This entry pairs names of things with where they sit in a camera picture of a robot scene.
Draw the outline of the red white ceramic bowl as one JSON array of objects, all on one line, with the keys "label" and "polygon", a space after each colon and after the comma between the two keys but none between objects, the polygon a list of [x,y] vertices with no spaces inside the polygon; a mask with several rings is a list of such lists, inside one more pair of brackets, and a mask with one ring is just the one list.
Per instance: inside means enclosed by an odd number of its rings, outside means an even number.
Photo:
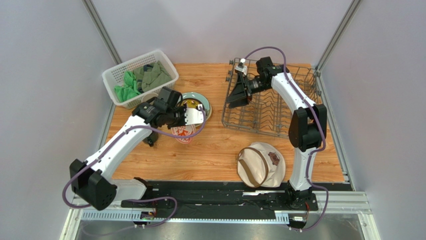
[{"label": "red white ceramic bowl", "polygon": [[[186,126],[178,126],[178,127],[172,127],[171,132],[174,136],[185,137],[185,136],[194,134],[196,132],[196,128],[193,124],[186,125]],[[176,140],[182,144],[189,144],[193,141],[193,139],[194,139],[193,137],[176,138]]]}]

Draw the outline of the yellow patterned black-rim plate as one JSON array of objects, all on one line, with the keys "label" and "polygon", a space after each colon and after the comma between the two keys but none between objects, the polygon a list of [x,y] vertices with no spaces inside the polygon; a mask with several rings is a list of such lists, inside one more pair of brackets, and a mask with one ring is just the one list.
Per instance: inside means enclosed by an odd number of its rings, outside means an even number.
[{"label": "yellow patterned black-rim plate", "polygon": [[202,104],[198,100],[196,100],[196,99],[189,99],[189,98],[187,98],[187,99],[184,99],[180,103],[180,105],[183,106],[184,108],[196,108],[197,105],[202,105]]}]

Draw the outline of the light green flower plate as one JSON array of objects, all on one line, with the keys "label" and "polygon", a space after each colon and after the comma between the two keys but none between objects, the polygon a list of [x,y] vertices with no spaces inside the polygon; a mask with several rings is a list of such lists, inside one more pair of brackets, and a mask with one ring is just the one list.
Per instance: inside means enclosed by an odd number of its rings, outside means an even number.
[{"label": "light green flower plate", "polygon": [[204,108],[204,111],[205,111],[205,121],[207,121],[206,111],[208,111],[210,109],[210,107],[211,107],[210,102],[208,101],[208,99],[204,95],[202,95],[202,94],[200,94],[198,92],[185,92],[185,93],[182,94],[182,97],[178,101],[178,106],[179,107],[181,107],[180,104],[185,99],[198,100],[203,105],[203,108]]}]

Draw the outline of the dark green mug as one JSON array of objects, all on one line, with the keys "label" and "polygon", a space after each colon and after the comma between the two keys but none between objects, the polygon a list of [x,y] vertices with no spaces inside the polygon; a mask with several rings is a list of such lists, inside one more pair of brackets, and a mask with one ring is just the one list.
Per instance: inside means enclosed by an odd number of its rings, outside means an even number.
[{"label": "dark green mug", "polygon": [[155,131],[151,132],[151,134],[144,138],[142,140],[142,142],[146,145],[148,145],[149,147],[154,147],[155,143],[158,141],[159,139],[159,134]]}]

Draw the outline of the beige ceramic cup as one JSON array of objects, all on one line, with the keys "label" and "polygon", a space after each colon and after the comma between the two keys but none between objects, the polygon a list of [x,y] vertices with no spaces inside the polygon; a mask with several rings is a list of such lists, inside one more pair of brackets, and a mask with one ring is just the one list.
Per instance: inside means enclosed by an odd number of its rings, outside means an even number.
[{"label": "beige ceramic cup", "polygon": [[152,99],[152,98],[156,98],[158,96],[157,93],[155,92],[150,92],[150,93],[146,93],[142,98],[141,98],[141,102],[147,102],[148,100]]}]

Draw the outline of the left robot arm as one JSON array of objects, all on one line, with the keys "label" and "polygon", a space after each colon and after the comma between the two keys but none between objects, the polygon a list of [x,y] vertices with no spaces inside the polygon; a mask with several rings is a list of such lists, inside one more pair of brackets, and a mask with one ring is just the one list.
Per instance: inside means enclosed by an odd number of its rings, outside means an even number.
[{"label": "left robot arm", "polygon": [[163,87],[157,97],[141,102],[132,111],[124,126],[103,146],[84,161],[75,159],[69,166],[70,188],[83,199],[85,207],[98,211],[116,201],[140,200],[147,190],[141,180],[113,180],[112,176],[127,155],[158,129],[183,126],[186,107],[178,103],[180,92]]}]

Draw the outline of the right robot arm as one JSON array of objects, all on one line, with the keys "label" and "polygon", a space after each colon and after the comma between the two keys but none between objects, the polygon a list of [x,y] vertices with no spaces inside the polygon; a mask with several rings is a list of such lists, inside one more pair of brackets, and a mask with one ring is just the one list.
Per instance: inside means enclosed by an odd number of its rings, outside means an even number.
[{"label": "right robot arm", "polygon": [[247,106],[255,94],[270,89],[284,100],[292,112],[288,138],[294,147],[286,203],[290,208],[298,209],[313,196],[314,184],[310,175],[316,154],[326,147],[327,107],[311,100],[285,65],[273,64],[270,57],[263,57],[255,64],[257,74],[249,78],[246,59],[241,58],[236,63],[236,82],[225,103],[229,109]]}]

